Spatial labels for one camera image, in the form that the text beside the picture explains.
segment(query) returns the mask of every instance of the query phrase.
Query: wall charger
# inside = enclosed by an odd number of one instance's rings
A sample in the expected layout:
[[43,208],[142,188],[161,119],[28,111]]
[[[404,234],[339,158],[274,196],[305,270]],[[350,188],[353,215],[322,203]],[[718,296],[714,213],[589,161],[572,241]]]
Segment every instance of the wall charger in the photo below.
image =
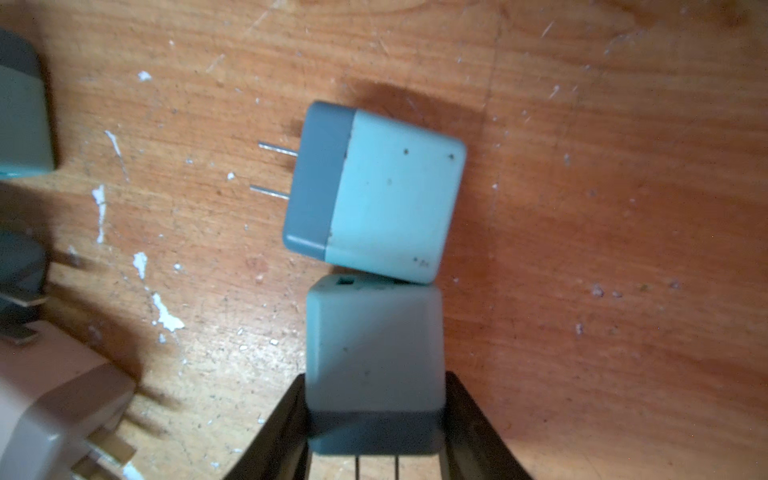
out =
[[310,448],[428,455],[443,442],[442,296],[433,285],[329,275],[306,298]]
[[135,383],[45,321],[0,342],[0,478],[118,480],[135,450],[114,433]]
[[415,283],[437,275],[461,183],[458,139],[317,101],[306,113],[283,242],[294,252]]
[[53,168],[40,60],[28,41],[0,28],[0,179]]

